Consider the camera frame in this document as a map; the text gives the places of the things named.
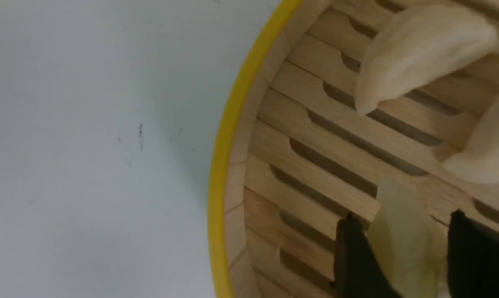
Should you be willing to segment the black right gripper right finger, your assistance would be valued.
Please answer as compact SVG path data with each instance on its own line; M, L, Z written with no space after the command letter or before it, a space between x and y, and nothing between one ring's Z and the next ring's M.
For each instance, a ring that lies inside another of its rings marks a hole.
M452 298L499 298L499 232L454 211L448 229Z

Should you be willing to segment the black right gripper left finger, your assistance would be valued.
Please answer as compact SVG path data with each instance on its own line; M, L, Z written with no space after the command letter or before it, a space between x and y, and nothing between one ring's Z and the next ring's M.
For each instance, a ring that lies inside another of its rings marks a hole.
M353 213L348 213L337 223L334 279L337 298L400 297L382 273Z

